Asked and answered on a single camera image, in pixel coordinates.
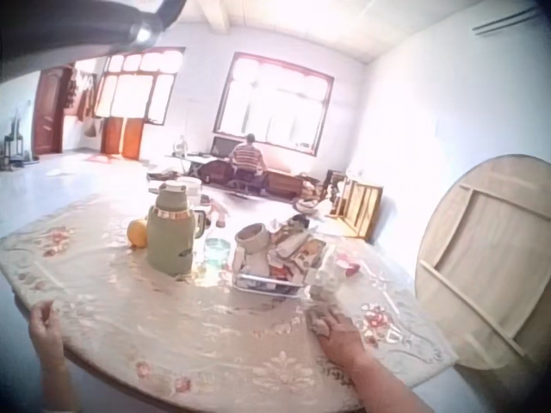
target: window frame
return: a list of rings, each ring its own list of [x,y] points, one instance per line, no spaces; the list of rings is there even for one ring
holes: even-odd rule
[[[285,146],[285,145],[278,145],[278,144],[275,144],[273,142],[267,142],[267,141],[263,141],[263,140],[258,140],[257,141],[261,145],[275,146],[275,147],[278,147],[278,148],[286,149],[288,151],[296,151],[296,152],[302,153],[304,155],[308,155],[310,157],[318,156],[319,143],[321,142],[321,137],[322,137],[323,131],[324,131],[325,120],[326,120],[326,117],[327,117],[327,110],[329,109],[329,105],[331,103],[331,94],[332,94],[332,91],[333,91],[333,84],[335,83],[335,78],[333,76],[326,75],[326,74],[324,74],[320,71],[314,71],[314,70],[309,69],[305,66],[296,65],[296,64],[293,64],[293,63],[286,62],[284,60],[267,58],[265,56],[260,56],[260,55],[257,55],[257,54],[251,54],[251,53],[246,53],[246,52],[235,52],[233,54],[233,59],[232,59],[232,62],[230,64],[230,68],[227,72],[226,82],[224,84],[224,89],[222,90],[222,96],[220,98],[220,104],[218,106],[218,111],[216,113],[216,121],[214,122],[213,133],[216,134],[216,135],[225,136],[225,137],[228,137],[228,138],[240,139],[240,140],[245,141],[245,136],[234,135],[232,133],[227,133],[227,132],[223,132],[223,131],[220,130],[220,126],[222,124],[222,118],[224,117],[224,112],[226,111],[226,103],[227,103],[227,97],[228,97],[229,90],[230,90],[230,84],[232,83],[233,68],[234,68],[236,62],[241,58],[254,59],[254,60],[260,62],[260,64],[268,63],[268,64],[273,64],[273,65],[279,65],[279,66],[281,66],[285,69],[289,69],[289,70],[292,70],[292,71],[300,71],[301,73],[303,73],[304,75],[307,75],[307,76],[321,77],[327,82],[327,91],[325,92],[325,98],[322,101],[323,108],[322,108],[322,111],[321,111],[321,117],[319,119],[318,131],[316,132],[316,137],[313,141],[313,148],[312,148],[311,151],[301,151],[300,149],[297,149],[297,148],[291,148],[291,147],[288,147],[288,146]]]
[[[107,76],[117,76],[117,77],[119,77],[119,76],[122,76],[122,75],[130,75],[130,74],[136,75],[136,76],[144,75],[144,76],[152,76],[153,77],[152,87],[149,91],[149,97],[147,98],[147,104],[145,105],[144,116],[142,118],[133,118],[133,119],[142,119],[144,121],[144,124],[147,124],[147,125],[164,126],[164,123],[166,122],[166,115],[168,114],[168,111],[169,111],[170,99],[172,98],[172,92],[174,91],[174,85],[176,84],[176,77],[177,77],[178,73],[180,72],[180,70],[182,69],[183,62],[182,62],[182,65],[180,66],[180,68],[178,69],[178,71],[176,73],[163,73],[162,71],[142,71],[140,69],[138,69],[136,71],[124,71],[123,70],[124,63],[123,63],[123,66],[121,67],[120,71],[112,72],[112,71],[108,71],[109,64],[111,63],[111,58],[113,58],[114,56],[124,56],[126,58],[127,56],[133,56],[135,54],[139,54],[143,58],[143,56],[145,54],[152,53],[152,52],[162,53],[162,52],[168,52],[168,51],[177,51],[177,52],[180,52],[182,54],[183,59],[184,59],[185,58],[185,50],[186,50],[185,47],[180,47],[180,46],[163,46],[163,47],[152,47],[152,48],[149,48],[149,49],[141,50],[139,52],[116,53],[114,55],[107,56],[107,59],[105,61],[105,65],[103,66],[102,78],[100,80],[100,85],[97,89],[96,105],[94,106],[94,118],[95,119],[105,119],[105,118],[112,118],[112,117],[113,118],[120,117],[120,116],[112,116],[111,115],[111,112],[113,111],[113,102],[115,101],[115,96],[113,97],[113,100],[111,101],[111,107],[109,109],[110,115],[109,116],[98,116],[98,115],[96,115],[97,107],[100,104],[100,100],[101,100],[102,92],[103,92],[103,86],[105,84],[105,79],[107,78]],[[147,114],[149,113],[149,108],[152,104],[153,91],[155,90],[155,86],[157,84],[157,79],[161,75],[173,76],[174,77],[174,82],[172,82],[172,86],[170,86],[170,92],[169,92],[168,100],[166,102],[166,108],[164,110],[163,121],[161,123],[155,123],[147,117]]]

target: striped shirt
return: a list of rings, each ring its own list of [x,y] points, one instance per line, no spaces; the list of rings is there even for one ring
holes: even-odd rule
[[[263,161],[262,152],[249,144],[237,145],[230,154],[230,159],[241,170],[253,170],[255,172]]]

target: wooden door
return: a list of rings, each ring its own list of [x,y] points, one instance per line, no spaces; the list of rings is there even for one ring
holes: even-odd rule
[[[63,108],[71,71],[54,67],[42,71],[34,103],[35,155],[61,152]]]
[[[122,156],[128,159],[139,159],[141,135],[144,131],[143,119],[127,119],[122,138]]]
[[[121,135],[123,118],[106,118],[103,124],[102,153],[118,155],[121,153]]]

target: hand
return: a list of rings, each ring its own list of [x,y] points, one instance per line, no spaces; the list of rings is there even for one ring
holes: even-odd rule
[[[369,358],[360,332],[350,318],[334,311],[322,319],[329,327],[329,337],[318,336],[319,345],[330,361],[351,373],[357,363]]]
[[[63,340],[58,314],[52,309],[53,301],[41,301],[31,308],[28,334],[43,369],[65,366]]]

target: round table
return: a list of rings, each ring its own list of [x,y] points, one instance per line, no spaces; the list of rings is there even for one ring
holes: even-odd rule
[[[232,288],[232,275],[198,265],[175,280],[129,247],[127,224],[152,197],[94,196],[0,240],[0,270],[29,308],[54,299],[65,346],[81,361],[165,405],[199,411],[355,410],[348,377],[306,326],[307,299]],[[375,356],[408,385],[455,355],[410,291],[366,244],[327,237],[362,263],[337,300]],[[195,247],[201,249],[201,241]]]

